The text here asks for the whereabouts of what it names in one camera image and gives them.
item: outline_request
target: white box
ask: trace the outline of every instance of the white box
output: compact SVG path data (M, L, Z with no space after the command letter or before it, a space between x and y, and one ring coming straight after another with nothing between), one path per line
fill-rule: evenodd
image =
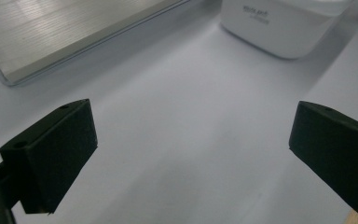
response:
M311 52L351 0L223 0L222 24L282 58Z

